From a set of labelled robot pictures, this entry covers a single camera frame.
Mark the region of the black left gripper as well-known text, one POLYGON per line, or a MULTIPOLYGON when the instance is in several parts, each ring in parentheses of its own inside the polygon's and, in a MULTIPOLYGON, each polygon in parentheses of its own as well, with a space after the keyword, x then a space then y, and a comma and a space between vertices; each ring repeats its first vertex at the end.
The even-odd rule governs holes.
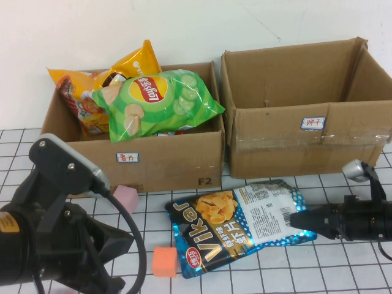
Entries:
POLYGON ((133 241, 124 230, 103 224, 68 203, 37 221, 31 241, 34 280, 91 285, 90 293, 121 293, 126 282, 111 277, 105 264, 124 255, 133 241))

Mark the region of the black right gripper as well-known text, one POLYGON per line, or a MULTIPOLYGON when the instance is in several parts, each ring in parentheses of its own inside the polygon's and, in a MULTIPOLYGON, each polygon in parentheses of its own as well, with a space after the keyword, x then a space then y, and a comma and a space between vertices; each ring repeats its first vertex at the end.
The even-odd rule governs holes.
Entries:
POLYGON ((360 200, 354 195, 346 195, 343 203, 330 203, 323 212, 311 210, 293 213, 290 215, 290 225, 327 239, 383 239, 383 200, 360 200))

